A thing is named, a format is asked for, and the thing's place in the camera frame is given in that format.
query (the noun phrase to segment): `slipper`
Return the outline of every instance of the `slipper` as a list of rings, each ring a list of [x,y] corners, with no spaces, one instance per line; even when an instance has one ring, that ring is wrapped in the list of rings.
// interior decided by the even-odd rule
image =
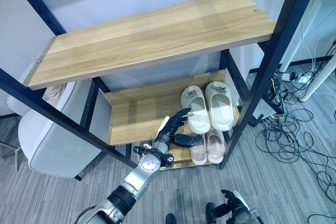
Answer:
[[[231,92],[227,85],[214,81],[205,89],[212,127],[219,131],[229,131],[233,127],[234,116]]]
[[[199,143],[189,148],[191,160],[195,165],[204,165],[207,160],[205,135],[202,134],[201,136],[202,139]]]
[[[206,150],[208,160],[213,164],[219,164],[225,153],[225,140],[222,132],[211,130],[206,134]]]
[[[191,108],[187,114],[188,126],[196,134],[204,134],[210,130],[211,124],[208,111],[205,106],[205,99],[198,86],[186,88],[181,95],[182,108]]]

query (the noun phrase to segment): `white chair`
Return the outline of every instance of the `white chair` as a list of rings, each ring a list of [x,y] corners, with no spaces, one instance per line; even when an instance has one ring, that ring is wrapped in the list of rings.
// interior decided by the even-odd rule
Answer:
[[[59,101],[46,100],[79,123],[91,80],[68,83]],[[100,150],[41,114],[10,97],[9,107],[22,115],[18,138],[30,169],[44,174],[74,178],[100,153]],[[107,141],[111,107],[98,92],[90,132]]]

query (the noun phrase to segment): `shelf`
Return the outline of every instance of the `shelf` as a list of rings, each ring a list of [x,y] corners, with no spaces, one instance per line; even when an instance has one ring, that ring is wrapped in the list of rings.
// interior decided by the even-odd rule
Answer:
[[[24,84],[40,89],[261,42],[274,27],[252,0],[190,1],[59,35]]]
[[[175,145],[171,146],[169,153],[174,156],[174,165],[172,168],[161,167],[160,170],[169,170],[169,169],[179,169],[179,168],[186,168],[192,166],[198,166],[194,164],[190,157],[189,148],[180,148]],[[206,162],[204,165],[211,165],[209,161]]]
[[[181,94],[186,87],[196,85],[204,90],[212,81],[224,81],[225,73],[221,70],[143,88],[105,93],[104,97],[112,105],[108,143],[120,145],[155,138],[165,116],[174,115],[182,109]],[[191,132],[188,125],[178,130],[183,134]]]

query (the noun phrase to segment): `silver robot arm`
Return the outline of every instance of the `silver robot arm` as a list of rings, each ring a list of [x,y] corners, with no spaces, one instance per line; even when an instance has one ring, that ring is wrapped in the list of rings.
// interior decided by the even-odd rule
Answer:
[[[85,224],[120,224],[126,214],[140,199],[148,188],[150,182],[159,174],[161,166],[171,166],[174,157],[167,154],[171,143],[181,147],[194,146],[200,137],[189,137],[175,134],[176,130],[184,125],[187,113],[184,109],[173,117],[166,117],[161,124],[153,148],[145,149],[136,147],[136,153],[144,155],[139,160],[138,166],[122,181],[107,199],[101,201],[93,210],[92,215]]]
[[[157,143],[165,153],[166,144]],[[144,194],[150,182],[159,174],[161,160],[151,154],[144,155],[138,166],[123,180],[111,195],[98,204],[86,224],[120,224],[136,201]]]

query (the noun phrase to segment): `white slipper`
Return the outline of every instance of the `white slipper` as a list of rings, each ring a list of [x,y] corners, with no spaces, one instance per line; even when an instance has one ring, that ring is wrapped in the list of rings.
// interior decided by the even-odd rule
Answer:
[[[219,131],[229,131],[233,127],[234,116],[231,92],[227,85],[214,81],[205,89],[212,127]]]
[[[210,130],[211,124],[206,110],[205,100],[198,86],[186,88],[181,95],[182,108],[191,108],[187,114],[188,126],[196,134],[204,134]]]

